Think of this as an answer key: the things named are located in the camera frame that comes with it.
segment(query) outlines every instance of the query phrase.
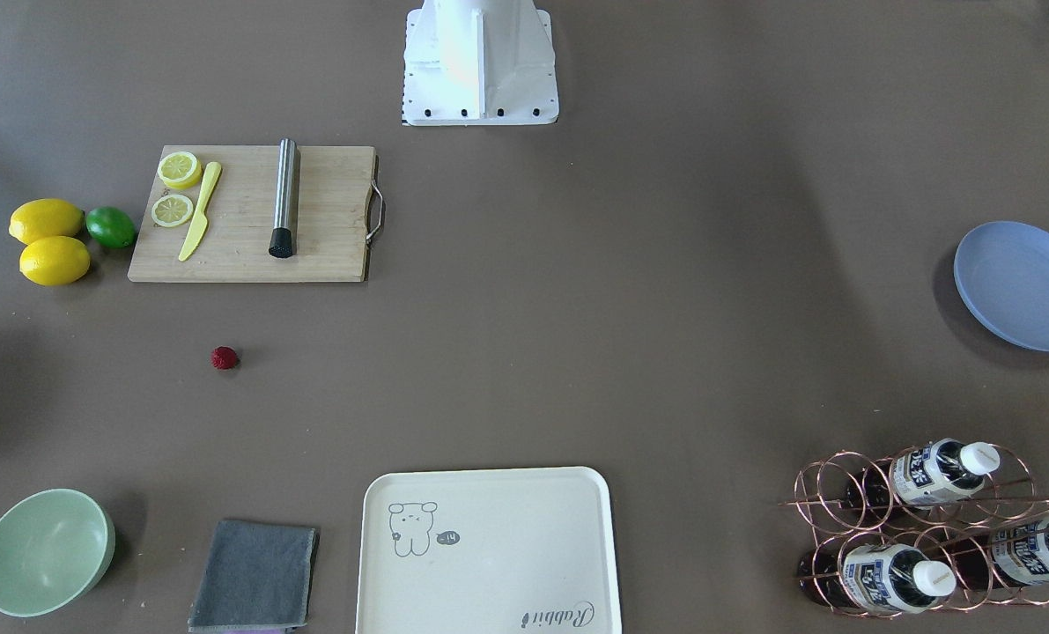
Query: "bottle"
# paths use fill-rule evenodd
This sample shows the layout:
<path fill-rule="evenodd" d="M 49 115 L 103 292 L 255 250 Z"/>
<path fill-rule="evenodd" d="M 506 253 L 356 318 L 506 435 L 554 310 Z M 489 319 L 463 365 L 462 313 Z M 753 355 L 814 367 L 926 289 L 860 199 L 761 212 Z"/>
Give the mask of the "bottle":
<path fill-rule="evenodd" d="M 866 468 L 858 477 L 865 496 L 862 499 L 857 485 L 850 483 L 845 506 L 852 509 L 868 506 L 871 516 L 883 519 L 883 509 L 894 494 L 894 503 L 926 511 L 935 505 L 978 493 L 986 484 L 984 477 L 1001 466 L 1001 457 L 990 443 L 963 445 L 944 438 L 896 458 L 891 466 L 887 461 L 878 462 L 877 466 L 887 473 L 890 482 L 882 481 L 877 469 Z"/>
<path fill-rule="evenodd" d="M 839 565 L 834 554 L 811 551 L 798 564 L 799 576 L 827 573 L 837 574 L 799 582 L 811 601 L 878 616 L 932 609 L 954 593 L 956 583 L 950 566 L 902 544 L 859 546 Z"/>
<path fill-rule="evenodd" d="M 975 543 L 960 542 L 951 549 L 959 577 L 971 590 L 1021 588 L 1049 583 L 1049 515 L 1039 522 L 991 531 L 976 538 L 984 543 L 990 563 Z M 990 567 L 997 573 L 990 580 Z"/>

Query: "blue plate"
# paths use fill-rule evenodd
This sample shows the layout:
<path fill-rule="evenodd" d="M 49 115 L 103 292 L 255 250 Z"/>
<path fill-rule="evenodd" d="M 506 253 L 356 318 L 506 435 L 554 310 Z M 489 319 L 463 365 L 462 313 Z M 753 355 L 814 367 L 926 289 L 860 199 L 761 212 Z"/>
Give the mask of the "blue plate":
<path fill-rule="evenodd" d="M 1012 344 L 1049 353 L 1049 233 L 988 221 L 955 252 L 955 284 L 970 313 Z"/>

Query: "white bottle cap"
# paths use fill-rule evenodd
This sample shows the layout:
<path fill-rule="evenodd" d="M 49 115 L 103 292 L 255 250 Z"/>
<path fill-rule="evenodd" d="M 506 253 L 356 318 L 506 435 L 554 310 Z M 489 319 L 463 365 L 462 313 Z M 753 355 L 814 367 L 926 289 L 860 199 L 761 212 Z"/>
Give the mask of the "white bottle cap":
<path fill-rule="evenodd" d="M 971 442 L 959 451 L 963 468 L 973 474 L 987 474 L 1002 464 L 998 449 L 988 442 Z"/>
<path fill-rule="evenodd" d="M 942 562 L 920 562 L 912 567 L 912 582 L 920 593 L 946 597 L 955 591 L 955 571 Z"/>

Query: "plastic knife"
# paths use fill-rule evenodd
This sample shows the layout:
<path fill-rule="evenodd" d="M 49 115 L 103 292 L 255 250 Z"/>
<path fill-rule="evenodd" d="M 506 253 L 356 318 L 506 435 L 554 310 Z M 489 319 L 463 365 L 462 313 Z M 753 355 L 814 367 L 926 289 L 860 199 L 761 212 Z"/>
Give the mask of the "plastic knife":
<path fill-rule="evenodd" d="M 211 192 L 215 191 L 215 184 L 218 183 L 218 175 L 222 173 L 222 165 L 218 162 L 209 162 L 202 168 L 202 185 L 199 185 L 199 199 L 195 204 L 195 213 L 191 216 L 191 226 L 187 228 L 187 237 L 184 237 L 184 246 L 178 250 L 178 260 L 186 261 L 199 246 L 202 234 L 207 233 L 207 200 L 211 199 Z"/>

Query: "dish towel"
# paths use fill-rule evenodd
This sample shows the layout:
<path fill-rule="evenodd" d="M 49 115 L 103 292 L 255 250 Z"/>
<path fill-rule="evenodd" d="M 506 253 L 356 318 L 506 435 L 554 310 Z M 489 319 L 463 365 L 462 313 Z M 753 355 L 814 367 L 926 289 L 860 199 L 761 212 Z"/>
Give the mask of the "dish towel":
<path fill-rule="evenodd" d="M 222 521 L 215 527 L 189 631 L 281 633 L 305 624 L 316 530 Z"/>

